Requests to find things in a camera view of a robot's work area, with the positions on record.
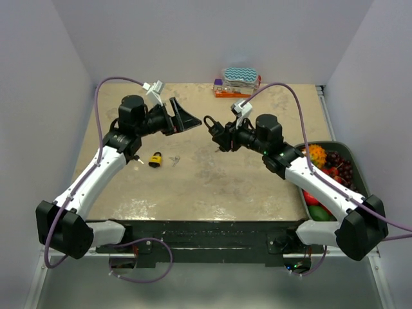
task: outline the table top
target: table top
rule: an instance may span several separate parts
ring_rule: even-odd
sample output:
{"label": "table top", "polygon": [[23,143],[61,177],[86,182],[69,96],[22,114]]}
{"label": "table top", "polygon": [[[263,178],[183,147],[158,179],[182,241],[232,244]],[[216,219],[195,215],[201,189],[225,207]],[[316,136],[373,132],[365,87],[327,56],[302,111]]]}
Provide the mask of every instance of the table top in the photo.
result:
{"label": "table top", "polygon": [[[308,139],[329,140],[315,86],[290,86],[301,102]],[[134,84],[103,85],[98,98],[103,133],[117,117],[123,97],[141,95],[150,108],[144,93]],[[162,99],[168,102],[169,97],[176,97],[186,111],[200,119],[210,115],[223,125],[234,120],[230,105],[237,99],[215,98],[212,84],[166,84]],[[253,124],[262,113],[274,114],[283,126],[286,142],[303,142],[297,107],[286,88],[268,88],[251,103]],[[170,104],[167,109],[172,115]],[[216,152],[217,148],[205,125],[172,136],[145,136],[138,151],[145,164],[131,161],[115,175],[88,219],[295,221],[306,217],[297,187],[269,172],[260,154],[245,148],[222,153]],[[92,113],[74,177],[90,163],[97,149]],[[162,153],[163,165],[153,169],[147,161],[156,151]],[[173,167],[170,157],[175,156],[180,156],[180,161]]]}

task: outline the black container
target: black container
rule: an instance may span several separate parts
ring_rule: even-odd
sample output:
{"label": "black container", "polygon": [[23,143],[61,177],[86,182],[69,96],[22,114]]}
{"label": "black container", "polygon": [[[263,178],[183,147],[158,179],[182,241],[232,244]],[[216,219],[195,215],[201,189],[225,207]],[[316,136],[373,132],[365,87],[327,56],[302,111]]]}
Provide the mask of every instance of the black container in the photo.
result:
{"label": "black container", "polygon": [[[353,170],[352,183],[359,190],[360,194],[362,194],[363,196],[369,196],[368,186],[366,185],[366,182],[364,181],[364,177],[361,173],[361,170],[359,169],[359,165],[356,162],[356,159],[353,153],[348,148],[348,146],[340,142],[331,142],[331,141],[310,142],[309,145],[319,145],[324,150],[326,150],[326,152],[337,151],[341,157],[343,157],[345,160],[349,160],[352,164],[352,170]],[[299,150],[302,150],[304,148],[304,144],[299,144],[299,145],[296,145],[295,147],[298,148]],[[304,205],[304,208],[305,208],[305,211],[308,217],[312,219],[309,214],[308,206],[304,200],[302,189],[299,190],[299,194],[301,195],[303,205]]]}

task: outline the padlock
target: padlock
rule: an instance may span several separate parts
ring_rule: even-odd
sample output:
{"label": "padlock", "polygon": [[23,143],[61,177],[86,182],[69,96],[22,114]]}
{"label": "padlock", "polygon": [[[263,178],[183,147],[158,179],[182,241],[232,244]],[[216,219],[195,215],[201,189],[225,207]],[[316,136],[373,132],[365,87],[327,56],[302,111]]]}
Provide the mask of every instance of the padlock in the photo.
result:
{"label": "padlock", "polygon": [[162,154],[159,151],[157,151],[153,154],[152,157],[150,157],[149,166],[156,168],[156,167],[161,166],[161,164],[162,164]]}

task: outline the spiky orange fruit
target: spiky orange fruit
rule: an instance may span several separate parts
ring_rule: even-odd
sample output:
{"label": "spiky orange fruit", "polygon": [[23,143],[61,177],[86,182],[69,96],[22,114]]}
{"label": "spiky orange fruit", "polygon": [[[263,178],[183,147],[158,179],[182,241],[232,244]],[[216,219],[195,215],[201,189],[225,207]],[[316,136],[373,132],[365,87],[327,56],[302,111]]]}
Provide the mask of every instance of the spiky orange fruit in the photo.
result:
{"label": "spiky orange fruit", "polygon": [[318,168],[321,169],[326,163],[326,151],[319,145],[309,145],[310,161]]}

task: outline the white wall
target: white wall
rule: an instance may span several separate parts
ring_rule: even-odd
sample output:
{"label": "white wall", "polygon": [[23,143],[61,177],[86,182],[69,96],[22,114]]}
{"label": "white wall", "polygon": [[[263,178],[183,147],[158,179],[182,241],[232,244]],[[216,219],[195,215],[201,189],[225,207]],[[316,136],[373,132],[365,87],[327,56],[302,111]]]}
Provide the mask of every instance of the white wall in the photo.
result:
{"label": "white wall", "polygon": [[[338,140],[359,159],[386,216],[412,226],[412,1],[375,0],[327,83]],[[391,235],[400,234],[390,229]],[[397,308],[411,308],[412,239],[379,246]]]}
{"label": "white wall", "polygon": [[0,2],[0,308],[22,308],[35,208],[74,170],[93,89],[50,0]]}
{"label": "white wall", "polygon": [[227,66],[325,84],[372,0],[53,0],[93,80],[211,82]]}

